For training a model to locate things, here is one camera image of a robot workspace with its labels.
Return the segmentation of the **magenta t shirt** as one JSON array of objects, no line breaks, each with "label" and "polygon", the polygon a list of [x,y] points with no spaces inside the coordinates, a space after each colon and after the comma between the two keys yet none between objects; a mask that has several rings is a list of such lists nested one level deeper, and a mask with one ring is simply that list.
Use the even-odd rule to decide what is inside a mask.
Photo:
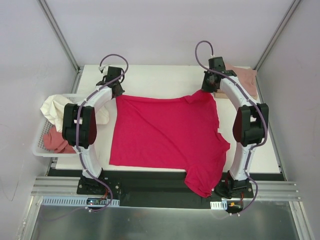
[{"label": "magenta t shirt", "polygon": [[212,194],[230,144],[219,133],[210,93],[173,99],[122,95],[116,108],[111,165],[184,170],[190,190],[203,198]]}]

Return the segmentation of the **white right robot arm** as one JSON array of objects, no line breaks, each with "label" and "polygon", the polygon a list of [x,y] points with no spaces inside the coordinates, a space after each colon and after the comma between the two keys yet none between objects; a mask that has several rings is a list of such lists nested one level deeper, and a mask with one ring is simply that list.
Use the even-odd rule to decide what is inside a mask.
[{"label": "white right robot arm", "polygon": [[201,89],[208,93],[221,90],[236,109],[232,127],[236,141],[233,163],[225,180],[214,188],[217,195],[231,199],[250,187],[250,166],[254,153],[268,138],[269,107],[250,96],[236,73],[226,69],[222,57],[210,58],[205,69]]}]

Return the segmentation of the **cream white t shirt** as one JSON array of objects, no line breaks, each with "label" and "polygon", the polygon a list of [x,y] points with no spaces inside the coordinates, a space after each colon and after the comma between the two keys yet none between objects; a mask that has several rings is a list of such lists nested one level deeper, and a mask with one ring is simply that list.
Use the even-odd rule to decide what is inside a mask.
[{"label": "cream white t shirt", "polygon": [[[73,104],[74,102],[61,94],[55,94],[49,96],[42,104],[40,111],[43,116],[55,126],[56,131],[61,133],[63,130],[63,118],[64,108],[67,104]],[[109,112],[105,106],[103,106],[95,114],[97,125],[106,125],[109,122]]]}]

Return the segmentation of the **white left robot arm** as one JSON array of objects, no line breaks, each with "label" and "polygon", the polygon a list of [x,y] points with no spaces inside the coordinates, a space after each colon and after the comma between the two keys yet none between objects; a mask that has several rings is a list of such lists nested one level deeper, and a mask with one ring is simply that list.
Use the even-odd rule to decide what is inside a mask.
[{"label": "white left robot arm", "polygon": [[88,188],[96,195],[106,188],[105,181],[99,178],[103,168],[94,146],[98,131],[96,114],[108,101],[125,92],[121,86],[124,79],[123,68],[109,66],[93,93],[77,103],[66,104],[63,110],[62,137],[79,155],[82,175],[91,179]]}]

